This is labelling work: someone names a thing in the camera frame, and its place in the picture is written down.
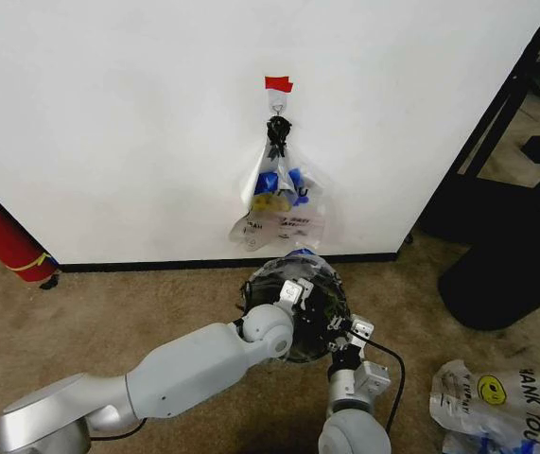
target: red tape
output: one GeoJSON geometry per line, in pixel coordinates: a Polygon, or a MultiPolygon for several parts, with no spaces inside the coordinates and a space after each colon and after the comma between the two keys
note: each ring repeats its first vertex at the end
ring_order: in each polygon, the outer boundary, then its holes
{"type": "Polygon", "coordinates": [[[290,93],[292,83],[288,81],[288,76],[283,78],[268,78],[266,77],[266,89],[279,90],[281,92],[290,93]]]}

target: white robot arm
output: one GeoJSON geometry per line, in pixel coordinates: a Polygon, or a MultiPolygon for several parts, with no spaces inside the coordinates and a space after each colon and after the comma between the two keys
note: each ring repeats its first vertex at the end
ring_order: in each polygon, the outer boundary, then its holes
{"type": "MultiPolygon", "coordinates": [[[[213,323],[162,345],[126,375],[72,375],[20,399],[0,417],[1,452],[84,454],[91,447],[89,430],[174,417],[198,405],[234,385],[255,364],[288,352],[291,309],[302,292],[300,285],[287,281],[276,304],[254,307],[234,323],[213,323]]],[[[363,325],[371,327],[370,337],[372,326],[358,321],[360,329],[363,325]]],[[[363,348],[350,341],[335,345],[337,366],[330,374],[329,418],[319,450],[389,454],[387,434],[370,414],[373,396],[389,385],[387,373],[362,361],[363,348]],[[352,352],[357,360],[352,361],[352,352]]]]}

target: black baseboard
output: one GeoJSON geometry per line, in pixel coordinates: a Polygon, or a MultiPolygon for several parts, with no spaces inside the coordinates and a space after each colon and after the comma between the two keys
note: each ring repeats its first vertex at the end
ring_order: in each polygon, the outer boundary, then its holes
{"type": "MultiPolygon", "coordinates": [[[[351,253],[346,255],[323,255],[322,257],[328,263],[391,262],[398,257],[398,253],[351,253]]],[[[60,265],[60,270],[63,272],[118,272],[244,268],[260,267],[273,258],[276,257],[183,260],[175,262],[75,263],[60,265]]]]}

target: red cylinder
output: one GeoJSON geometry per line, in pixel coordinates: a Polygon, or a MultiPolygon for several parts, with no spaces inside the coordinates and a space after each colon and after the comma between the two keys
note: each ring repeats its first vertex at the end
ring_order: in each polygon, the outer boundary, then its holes
{"type": "Polygon", "coordinates": [[[1,209],[0,260],[27,282],[41,281],[57,269],[50,255],[1,209]]]}

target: gray floor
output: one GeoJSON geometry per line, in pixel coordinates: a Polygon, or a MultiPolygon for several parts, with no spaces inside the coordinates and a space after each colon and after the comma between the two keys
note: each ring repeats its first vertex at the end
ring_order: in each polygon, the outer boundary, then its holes
{"type": "MultiPolygon", "coordinates": [[[[540,166],[518,147],[540,133],[540,99],[523,111],[482,175],[532,185],[540,166]]],[[[534,366],[540,370],[540,309],[507,330],[480,333],[448,314],[438,276],[462,245],[415,232],[391,263],[341,264],[352,310],[375,324],[375,339],[408,366],[404,399],[392,429],[394,453],[439,453],[444,432],[428,414],[432,375],[462,358],[475,371],[534,366]]],[[[0,411],[11,401],[81,371],[118,375],[155,346],[212,322],[229,322],[238,288],[253,269],[64,274],[41,291],[0,264],[0,411]]],[[[378,402],[384,422],[394,386],[378,402]]],[[[128,440],[95,444],[94,453],[314,452],[322,430],[328,358],[307,365],[274,362],[251,370],[231,390],[171,420],[149,423],[128,440]]]]}

